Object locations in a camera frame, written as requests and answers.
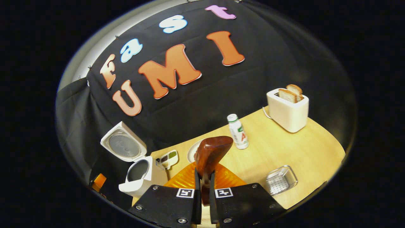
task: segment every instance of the wooden table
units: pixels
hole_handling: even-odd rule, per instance
[[[340,167],[345,156],[345,151],[337,139],[310,118],[307,125],[296,133],[286,131],[275,121],[267,118],[262,109],[241,118],[240,121],[247,134],[249,146],[239,150],[233,144],[220,163],[246,183],[258,182],[263,187],[270,171],[283,165],[291,166],[298,184],[284,193],[273,196],[285,209],[300,202],[323,182],[328,181]],[[152,152],[151,156],[156,159],[173,149],[177,150],[179,162],[168,170],[170,179],[189,164],[187,153],[194,143],[215,136],[231,137],[228,125]],[[209,222],[208,206],[203,207],[202,225],[198,227],[215,227]]]

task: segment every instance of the plate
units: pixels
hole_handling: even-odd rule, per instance
[[[190,163],[195,162],[194,160],[194,154],[197,152],[198,147],[200,146],[200,143],[203,141],[203,139],[201,139],[200,141],[194,143],[194,145],[192,145],[190,147],[190,149],[188,150],[188,154],[187,154],[187,160]]]

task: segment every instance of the metal strainer basket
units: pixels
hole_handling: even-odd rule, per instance
[[[270,194],[275,196],[296,186],[298,180],[290,166],[282,166],[267,175],[266,183]]]

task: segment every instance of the bottle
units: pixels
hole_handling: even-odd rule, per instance
[[[242,123],[239,121],[236,114],[231,114],[226,117],[229,123],[230,133],[238,149],[243,150],[249,146],[247,135],[243,130]]]

